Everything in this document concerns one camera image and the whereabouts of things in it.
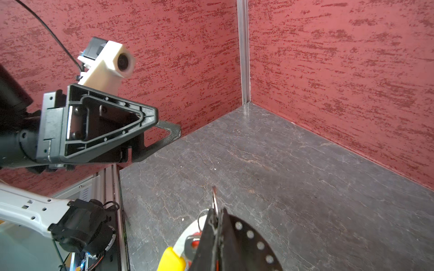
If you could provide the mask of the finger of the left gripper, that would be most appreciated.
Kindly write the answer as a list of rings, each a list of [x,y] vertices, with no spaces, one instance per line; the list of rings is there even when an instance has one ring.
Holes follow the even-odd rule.
[[[179,124],[160,120],[152,129],[152,138],[146,138],[147,133],[141,133],[131,141],[131,159],[139,163],[168,146],[182,136]]]

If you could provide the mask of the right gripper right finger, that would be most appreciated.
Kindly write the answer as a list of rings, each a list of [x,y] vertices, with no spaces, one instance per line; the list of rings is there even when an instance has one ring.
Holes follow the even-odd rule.
[[[221,210],[218,233],[217,263],[220,271],[247,271],[243,235],[250,225],[241,218]]]

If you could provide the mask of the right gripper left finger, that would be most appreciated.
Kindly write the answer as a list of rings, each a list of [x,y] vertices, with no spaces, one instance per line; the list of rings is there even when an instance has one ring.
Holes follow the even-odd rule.
[[[189,271],[219,271],[220,226],[217,213],[208,209],[197,251]]]

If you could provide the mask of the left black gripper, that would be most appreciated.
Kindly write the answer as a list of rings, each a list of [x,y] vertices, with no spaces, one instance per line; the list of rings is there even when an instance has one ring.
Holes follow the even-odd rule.
[[[50,167],[124,163],[158,109],[79,84],[44,94],[36,160]]]

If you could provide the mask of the red key tag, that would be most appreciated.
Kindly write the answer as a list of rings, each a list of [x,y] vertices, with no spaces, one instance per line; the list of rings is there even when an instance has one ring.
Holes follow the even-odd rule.
[[[189,261],[193,261],[201,239],[201,233],[187,236],[184,243],[184,255]]]

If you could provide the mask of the large perforated keyring yellow segment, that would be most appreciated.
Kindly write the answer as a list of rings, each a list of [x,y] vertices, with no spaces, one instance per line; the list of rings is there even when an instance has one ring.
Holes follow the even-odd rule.
[[[184,243],[187,236],[194,233],[201,233],[205,224],[207,215],[200,216],[195,222],[191,223],[180,235],[175,242],[175,245],[169,247],[163,253],[160,259],[158,270],[159,271],[188,271],[192,262],[189,261],[184,255]],[[243,241],[246,262],[248,271],[282,271],[277,256],[273,252],[271,246],[255,230],[251,225],[246,231],[246,237]]]

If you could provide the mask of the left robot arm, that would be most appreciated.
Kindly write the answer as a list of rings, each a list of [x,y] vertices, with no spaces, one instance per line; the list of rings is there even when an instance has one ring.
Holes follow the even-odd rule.
[[[81,164],[140,162],[181,136],[155,107],[79,84],[32,99],[1,69],[1,168],[40,174]],[[61,200],[1,185],[1,219],[32,229],[74,253],[103,255],[116,240],[114,201]]]

